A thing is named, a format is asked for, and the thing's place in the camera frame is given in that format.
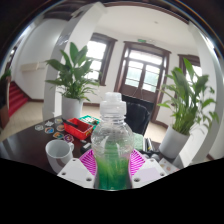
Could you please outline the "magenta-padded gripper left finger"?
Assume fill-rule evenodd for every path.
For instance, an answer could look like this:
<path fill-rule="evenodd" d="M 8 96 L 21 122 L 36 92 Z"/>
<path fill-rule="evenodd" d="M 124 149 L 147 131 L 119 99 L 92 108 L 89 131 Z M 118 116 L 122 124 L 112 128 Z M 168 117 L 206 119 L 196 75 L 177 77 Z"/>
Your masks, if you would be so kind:
<path fill-rule="evenodd" d="M 58 176 L 84 188 L 93 188 L 97 175 L 97 164 L 93 150 L 85 152 L 80 158 L 71 159 L 58 173 Z"/>

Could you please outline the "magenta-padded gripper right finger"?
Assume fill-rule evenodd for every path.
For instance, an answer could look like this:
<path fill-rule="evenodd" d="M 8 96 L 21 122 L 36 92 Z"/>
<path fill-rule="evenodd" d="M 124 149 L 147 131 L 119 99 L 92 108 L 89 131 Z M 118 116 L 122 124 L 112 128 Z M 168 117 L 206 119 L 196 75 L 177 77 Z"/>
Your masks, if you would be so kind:
<path fill-rule="evenodd" d="M 133 150 L 129 160 L 131 186 L 140 188 L 166 176 L 165 171 L 155 159 L 146 159 L 143 154 Z"/>

